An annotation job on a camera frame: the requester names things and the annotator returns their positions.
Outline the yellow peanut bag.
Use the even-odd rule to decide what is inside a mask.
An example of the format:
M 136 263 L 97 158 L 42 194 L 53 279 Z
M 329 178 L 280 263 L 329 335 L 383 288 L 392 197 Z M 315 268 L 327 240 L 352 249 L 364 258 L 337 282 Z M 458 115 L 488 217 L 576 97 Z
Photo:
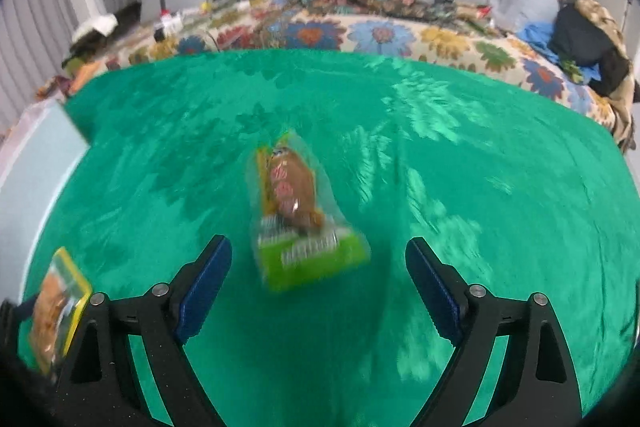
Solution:
M 44 375 L 52 376 L 64 361 L 92 294 L 90 282 L 68 250 L 58 248 L 40 284 L 29 333 L 30 347 Z

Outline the green clear snack bag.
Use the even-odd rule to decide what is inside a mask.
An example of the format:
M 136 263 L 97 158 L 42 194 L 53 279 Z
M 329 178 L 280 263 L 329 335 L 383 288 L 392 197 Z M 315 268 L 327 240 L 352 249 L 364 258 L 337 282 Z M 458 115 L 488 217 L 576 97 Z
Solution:
M 367 239 L 344 217 L 328 176 L 297 133 L 256 148 L 247 185 L 254 256 L 273 291 L 290 291 L 369 261 Z

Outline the green embroidered cloth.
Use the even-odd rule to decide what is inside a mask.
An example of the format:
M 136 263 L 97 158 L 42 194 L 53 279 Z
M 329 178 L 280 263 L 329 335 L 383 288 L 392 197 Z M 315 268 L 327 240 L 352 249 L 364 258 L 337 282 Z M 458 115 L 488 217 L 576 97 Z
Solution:
M 66 109 L 90 147 L 27 290 L 65 248 L 98 291 L 137 296 L 227 236 L 231 270 L 186 353 L 230 426 L 413 420 L 451 353 L 406 270 L 414 236 L 496 296 L 549 297 L 584 407 L 627 358 L 637 190 L 612 136 L 544 96 L 399 58 L 271 50 L 109 72 Z M 253 251 L 250 160 L 288 132 L 370 258 L 276 293 Z

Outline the white cardboard storage box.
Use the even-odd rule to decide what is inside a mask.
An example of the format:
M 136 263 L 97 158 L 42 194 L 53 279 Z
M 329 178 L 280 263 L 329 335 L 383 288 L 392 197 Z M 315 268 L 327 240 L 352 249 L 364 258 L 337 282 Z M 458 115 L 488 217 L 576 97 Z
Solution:
M 50 212 L 89 144 L 56 100 L 27 107 L 1 145 L 1 297 L 24 294 Z

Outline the black clothing pile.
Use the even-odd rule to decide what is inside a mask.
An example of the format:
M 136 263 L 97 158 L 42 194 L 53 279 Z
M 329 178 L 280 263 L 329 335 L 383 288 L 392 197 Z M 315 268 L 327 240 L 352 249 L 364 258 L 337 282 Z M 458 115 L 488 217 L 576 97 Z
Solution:
M 587 83 L 600 96 L 611 96 L 632 78 L 624 36 L 610 11 L 596 0 L 564 5 L 556 17 L 549 46 L 562 64 L 597 66 L 600 79 Z

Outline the floral bed sheet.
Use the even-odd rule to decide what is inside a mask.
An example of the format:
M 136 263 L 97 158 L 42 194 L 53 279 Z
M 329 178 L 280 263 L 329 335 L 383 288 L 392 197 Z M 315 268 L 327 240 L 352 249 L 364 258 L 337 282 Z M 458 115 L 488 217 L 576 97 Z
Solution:
M 299 0 L 239 0 L 205 3 L 144 24 L 125 10 L 110 16 L 107 27 L 107 34 L 84 31 L 53 84 L 74 93 L 109 70 L 205 52 L 310 49 L 384 55 L 477 72 L 537 93 L 608 129 L 624 152 L 636 146 L 634 75 L 611 96 L 600 96 L 587 83 L 600 79 L 597 66 L 562 64 L 551 51 L 552 23 L 503 31 L 478 6 L 457 4 L 454 20 L 430 24 L 371 14 L 314 14 Z

